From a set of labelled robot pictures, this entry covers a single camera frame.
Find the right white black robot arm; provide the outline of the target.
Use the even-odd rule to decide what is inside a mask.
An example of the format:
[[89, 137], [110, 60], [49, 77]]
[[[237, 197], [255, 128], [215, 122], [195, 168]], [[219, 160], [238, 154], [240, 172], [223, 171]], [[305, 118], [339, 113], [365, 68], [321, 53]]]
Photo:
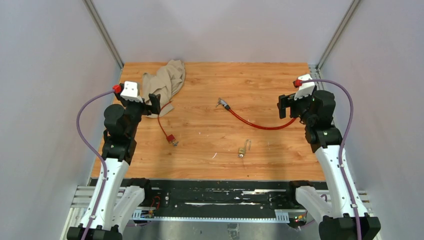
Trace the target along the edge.
[[333, 125], [335, 96], [325, 90], [296, 97], [281, 95], [277, 107], [280, 118], [290, 109], [292, 118], [305, 125], [305, 139], [311, 146], [323, 170], [330, 202], [318, 194], [306, 180], [292, 181], [285, 195], [286, 203], [294, 209], [304, 207], [318, 224], [322, 240], [373, 240], [381, 230], [378, 217], [371, 216], [355, 188], [347, 165], [343, 137]]

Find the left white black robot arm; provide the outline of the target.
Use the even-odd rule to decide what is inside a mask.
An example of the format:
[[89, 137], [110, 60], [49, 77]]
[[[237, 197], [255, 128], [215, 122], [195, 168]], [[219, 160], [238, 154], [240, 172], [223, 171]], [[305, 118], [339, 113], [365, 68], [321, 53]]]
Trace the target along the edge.
[[99, 179], [81, 222], [68, 229], [68, 240], [121, 240], [136, 208], [153, 201], [150, 180], [146, 178], [132, 178], [123, 196], [117, 197], [135, 152], [138, 124], [143, 115], [160, 113], [160, 96], [150, 93], [151, 104], [138, 94], [121, 92], [115, 96], [120, 103], [108, 106], [103, 113], [102, 153], [94, 151], [101, 161]]

